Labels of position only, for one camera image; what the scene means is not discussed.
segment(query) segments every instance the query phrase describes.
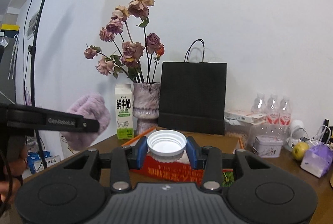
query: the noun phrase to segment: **yellow fruit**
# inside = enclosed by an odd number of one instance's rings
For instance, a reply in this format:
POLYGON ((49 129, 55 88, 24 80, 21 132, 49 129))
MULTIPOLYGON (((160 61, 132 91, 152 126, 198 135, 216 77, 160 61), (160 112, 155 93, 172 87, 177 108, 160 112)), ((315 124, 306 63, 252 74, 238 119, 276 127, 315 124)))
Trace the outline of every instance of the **yellow fruit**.
POLYGON ((294 159, 301 161, 303 159, 303 156, 305 154, 305 151, 310 148, 309 144, 305 142, 297 143, 294 148, 292 149, 292 155, 294 159))

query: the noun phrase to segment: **black pole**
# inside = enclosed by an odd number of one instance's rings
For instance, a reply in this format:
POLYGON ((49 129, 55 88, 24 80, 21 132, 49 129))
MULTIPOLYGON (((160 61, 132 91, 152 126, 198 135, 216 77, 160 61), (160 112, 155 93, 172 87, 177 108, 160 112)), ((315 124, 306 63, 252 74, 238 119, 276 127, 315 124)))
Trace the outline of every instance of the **black pole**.
MULTIPOLYGON (((42 0, 41 6, 39 8, 39 12, 38 12, 38 16, 37 16, 37 20, 36 20, 36 27, 35 27, 35 34, 34 34, 34 41, 32 43, 32 47, 29 46, 29 51, 31 54, 31 64, 30 64, 30 91, 31 91, 31 106, 35 107, 36 103, 35 103, 35 55, 36 55, 36 41, 37 41, 37 34, 38 34, 38 28, 39 28, 39 22, 41 19, 41 15, 42 15, 42 10, 44 7, 44 3, 45 0, 42 0)), ((42 148, 42 143, 41 143, 41 138, 39 135, 39 131, 35 130, 36 133, 36 139, 37 139, 37 144, 38 144, 38 148, 39 148, 39 157, 42 160, 42 164, 44 169, 47 168, 47 164, 45 161, 45 157, 44 157, 44 152, 43 152, 43 148, 42 148)))

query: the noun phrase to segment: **purple plush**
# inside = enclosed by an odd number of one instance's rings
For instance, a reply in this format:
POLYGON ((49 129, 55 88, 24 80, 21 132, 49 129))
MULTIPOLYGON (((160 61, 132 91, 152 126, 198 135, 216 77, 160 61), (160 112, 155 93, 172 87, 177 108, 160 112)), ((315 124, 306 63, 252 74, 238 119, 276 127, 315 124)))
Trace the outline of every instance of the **purple plush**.
POLYGON ((97 133, 60 132, 66 138, 69 147, 75 151, 80 151, 90 146, 108 127, 111 120, 111 115, 105 107, 104 98, 98 93, 82 96, 67 112, 82 115, 86 119, 99 121, 99 131, 97 133))

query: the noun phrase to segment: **black shopping bag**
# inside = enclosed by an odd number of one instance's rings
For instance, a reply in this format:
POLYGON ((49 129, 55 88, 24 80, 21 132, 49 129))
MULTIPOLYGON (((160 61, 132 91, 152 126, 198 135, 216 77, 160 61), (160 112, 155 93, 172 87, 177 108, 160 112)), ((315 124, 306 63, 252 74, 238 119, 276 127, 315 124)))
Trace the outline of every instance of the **black shopping bag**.
POLYGON ((163 62, 159 126, 224 134, 226 63, 163 62))

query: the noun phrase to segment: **purple plastic bag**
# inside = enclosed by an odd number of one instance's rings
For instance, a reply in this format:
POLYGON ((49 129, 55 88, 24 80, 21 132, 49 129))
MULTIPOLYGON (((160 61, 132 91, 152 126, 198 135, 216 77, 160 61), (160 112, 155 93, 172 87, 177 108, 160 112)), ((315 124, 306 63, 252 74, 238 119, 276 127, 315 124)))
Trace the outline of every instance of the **purple plastic bag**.
POLYGON ((332 160, 333 152, 320 143, 305 152, 301 168, 320 178, 329 170, 332 160))

